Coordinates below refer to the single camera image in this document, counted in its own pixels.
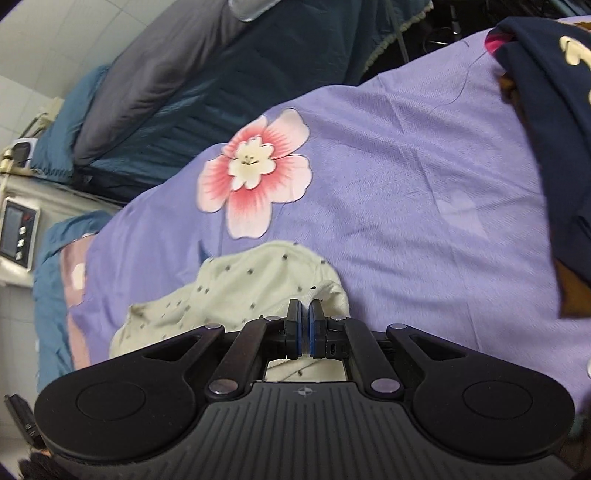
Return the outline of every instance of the cream garment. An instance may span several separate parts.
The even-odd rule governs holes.
[[[188,332],[220,323],[227,332],[249,320],[284,317],[291,299],[308,307],[322,300],[327,316],[349,315],[339,276],[322,257],[301,245],[274,241],[252,250],[206,260],[195,283],[159,300],[129,308],[125,324],[111,342],[110,357],[124,355]],[[300,358],[269,365],[268,381],[344,380],[342,364]]]

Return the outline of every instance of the flower center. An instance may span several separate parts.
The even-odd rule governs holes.
[[[270,158],[273,150],[273,145],[262,143],[260,135],[240,142],[228,164],[228,175],[234,177],[232,190],[239,190],[242,186],[252,190],[260,184],[262,175],[273,172],[277,166]]]

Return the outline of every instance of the dark hair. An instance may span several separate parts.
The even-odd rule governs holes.
[[[21,460],[18,466],[24,480],[78,480],[42,453],[32,453],[29,460]]]

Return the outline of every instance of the purple fabric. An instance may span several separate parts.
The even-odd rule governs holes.
[[[119,213],[96,237],[86,294],[72,311],[92,362],[128,306],[194,280],[212,255],[299,242],[343,280],[352,315],[371,328],[404,322],[560,381],[579,404],[590,381],[591,322],[561,320],[535,159],[502,73],[468,37],[360,87],[330,86],[271,109],[310,128],[297,151],[313,179],[274,205],[259,239],[233,240],[225,210],[196,207],[196,180],[220,146]]]

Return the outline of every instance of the metal screw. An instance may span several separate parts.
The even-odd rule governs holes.
[[[371,388],[378,393],[394,393],[400,388],[400,383],[392,378],[378,378],[371,382]]]
[[[220,378],[209,384],[209,390],[216,395],[226,395],[238,390],[238,384],[229,378]]]

